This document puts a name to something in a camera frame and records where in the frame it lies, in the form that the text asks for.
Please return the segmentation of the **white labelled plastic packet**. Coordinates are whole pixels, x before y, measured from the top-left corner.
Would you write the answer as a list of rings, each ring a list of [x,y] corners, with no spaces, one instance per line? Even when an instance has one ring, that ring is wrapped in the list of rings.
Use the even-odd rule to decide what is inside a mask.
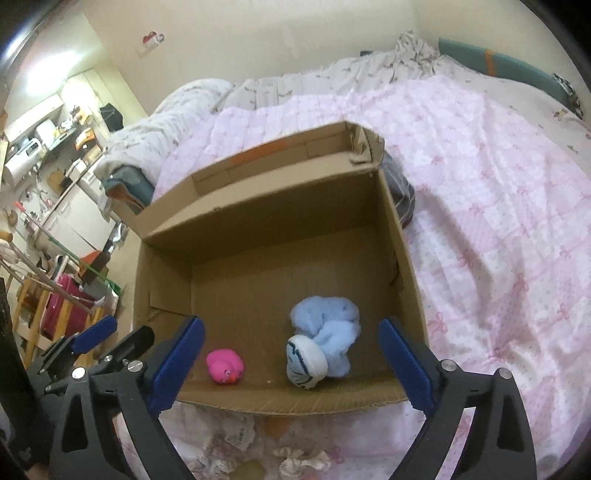
[[[256,438],[256,422],[249,415],[229,415],[221,419],[224,441],[245,452]]]

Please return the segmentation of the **orange brown tube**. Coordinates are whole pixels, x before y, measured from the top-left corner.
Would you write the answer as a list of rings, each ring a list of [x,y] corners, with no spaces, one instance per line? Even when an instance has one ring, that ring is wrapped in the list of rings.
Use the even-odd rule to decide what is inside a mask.
[[[290,429],[290,417],[270,416],[264,420],[264,433],[273,439],[280,439]]]

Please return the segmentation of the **open cardboard box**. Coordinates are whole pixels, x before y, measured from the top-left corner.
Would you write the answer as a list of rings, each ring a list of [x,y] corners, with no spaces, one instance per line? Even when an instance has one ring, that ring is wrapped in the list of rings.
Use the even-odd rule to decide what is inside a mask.
[[[385,153],[384,138],[369,128],[322,126],[216,162],[136,217],[135,321],[164,340],[197,316],[205,351],[229,348],[245,362],[245,377],[221,386],[196,361],[180,401],[301,416],[405,399],[379,325],[394,316],[416,340],[427,332]],[[304,391],[287,379],[286,346],[290,310],[310,296],[352,300],[362,331],[349,374]]]

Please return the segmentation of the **cream scrunchie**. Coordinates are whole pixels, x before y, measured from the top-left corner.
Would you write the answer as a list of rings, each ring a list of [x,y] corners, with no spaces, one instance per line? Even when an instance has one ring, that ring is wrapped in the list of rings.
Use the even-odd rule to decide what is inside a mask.
[[[273,450],[273,456],[280,459],[281,479],[321,479],[332,467],[332,458],[324,450],[306,452],[296,448],[280,447]]]

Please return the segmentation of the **dark grey garment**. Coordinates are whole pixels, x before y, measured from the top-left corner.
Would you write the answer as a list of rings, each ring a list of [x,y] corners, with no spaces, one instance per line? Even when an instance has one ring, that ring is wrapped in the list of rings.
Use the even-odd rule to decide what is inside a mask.
[[[386,153],[381,162],[381,169],[399,215],[401,225],[406,228],[412,221],[416,207],[414,186],[405,176],[402,167],[394,158]]]

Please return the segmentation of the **pink rubber duck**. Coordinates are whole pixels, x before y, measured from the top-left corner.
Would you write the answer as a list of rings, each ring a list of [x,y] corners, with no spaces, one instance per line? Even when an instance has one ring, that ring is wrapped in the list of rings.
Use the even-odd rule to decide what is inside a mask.
[[[235,384],[242,379],[245,365],[238,353],[231,349],[217,349],[205,358],[208,374],[217,384]]]

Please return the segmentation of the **white patterned duvet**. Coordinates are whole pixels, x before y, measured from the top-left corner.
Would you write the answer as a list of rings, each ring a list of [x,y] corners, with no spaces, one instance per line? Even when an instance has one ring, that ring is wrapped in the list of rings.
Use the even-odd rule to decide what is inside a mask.
[[[539,122],[563,147],[582,146],[590,135],[589,117],[579,119],[560,102],[530,85],[481,74],[443,55],[411,32],[393,50],[363,52],[303,73],[247,79],[200,79],[169,94],[154,112],[111,135],[95,170],[105,188],[114,181],[154,188],[165,159],[186,140],[190,128],[208,115],[230,107],[259,110],[311,94],[367,93],[391,83],[447,75]]]

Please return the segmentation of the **cardboard bedside box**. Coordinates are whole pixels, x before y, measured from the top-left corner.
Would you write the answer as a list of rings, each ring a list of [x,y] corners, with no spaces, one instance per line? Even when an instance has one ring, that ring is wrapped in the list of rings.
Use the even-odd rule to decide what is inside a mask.
[[[109,197],[111,211],[137,236],[140,236],[138,216],[143,211],[143,206],[130,199]]]

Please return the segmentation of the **white water heater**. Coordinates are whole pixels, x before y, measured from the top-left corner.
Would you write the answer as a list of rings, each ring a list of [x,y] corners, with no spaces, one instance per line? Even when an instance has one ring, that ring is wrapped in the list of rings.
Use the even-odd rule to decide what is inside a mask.
[[[19,181],[37,164],[42,154],[42,144],[37,138],[29,140],[3,168],[3,181],[15,187]]]

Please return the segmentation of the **pink bow quilt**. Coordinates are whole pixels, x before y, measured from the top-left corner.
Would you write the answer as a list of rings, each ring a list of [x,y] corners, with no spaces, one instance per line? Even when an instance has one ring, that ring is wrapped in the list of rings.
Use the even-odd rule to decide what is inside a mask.
[[[420,342],[463,370],[512,372],[537,478],[551,477],[590,428],[590,180],[580,167],[590,135],[575,149],[559,146],[539,122],[445,76],[304,95],[206,116],[165,159],[152,201],[216,162],[341,122],[380,134],[415,188],[403,232],[426,322]],[[249,415],[256,438],[245,452],[230,445],[233,471],[256,459],[270,479],[281,479],[280,447],[327,452],[332,467],[321,479],[387,478],[424,423],[406,393],[399,403],[301,416],[221,410],[178,395],[160,420],[184,463],[214,437],[224,440],[224,416]],[[291,419],[280,439],[264,433],[270,416]]]

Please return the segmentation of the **teal headboard cushion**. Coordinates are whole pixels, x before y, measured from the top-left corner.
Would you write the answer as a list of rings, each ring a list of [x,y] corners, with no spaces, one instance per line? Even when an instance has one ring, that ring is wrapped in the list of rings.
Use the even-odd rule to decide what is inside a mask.
[[[544,91],[584,119],[581,101],[572,84],[556,73],[546,73],[533,65],[493,50],[440,38],[439,51],[481,74],[524,83]]]

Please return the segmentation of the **wall hook with red item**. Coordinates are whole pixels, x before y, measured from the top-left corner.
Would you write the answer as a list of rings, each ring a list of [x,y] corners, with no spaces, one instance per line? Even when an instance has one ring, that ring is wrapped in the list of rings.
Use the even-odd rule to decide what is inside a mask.
[[[150,52],[158,48],[165,41],[165,35],[156,31],[150,31],[142,37],[142,42],[137,50],[140,57],[148,55]]]

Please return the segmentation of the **yellow wooden rack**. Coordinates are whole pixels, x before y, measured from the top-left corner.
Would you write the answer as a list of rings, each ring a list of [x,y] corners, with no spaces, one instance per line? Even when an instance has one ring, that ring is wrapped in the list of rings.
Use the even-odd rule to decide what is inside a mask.
[[[18,278],[11,274],[9,282],[20,286],[12,313],[12,331],[21,347],[24,366],[29,367],[51,344],[67,335],[82,333],[95,325],[105,313],[101,302],[80,297],[59,283],[43,283],[33,274]]]

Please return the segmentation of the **blue plush slipper toy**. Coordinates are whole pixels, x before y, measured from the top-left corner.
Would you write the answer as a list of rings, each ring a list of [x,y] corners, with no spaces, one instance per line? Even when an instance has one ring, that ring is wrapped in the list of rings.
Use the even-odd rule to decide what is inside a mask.
[[[287,340],[287,379],[305,390],[325,378],[349,374],[348,352],[361,334],[359,307],[344,297],[312,296],[290,311],[294,335]]]

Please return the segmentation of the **black hanging garment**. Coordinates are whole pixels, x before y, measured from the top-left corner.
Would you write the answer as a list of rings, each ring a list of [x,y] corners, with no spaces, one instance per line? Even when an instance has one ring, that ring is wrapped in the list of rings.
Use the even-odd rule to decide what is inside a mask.
[[[111,103],[101,106],[99,112],[110,133],[120,131],[124,128],[122,114]]]

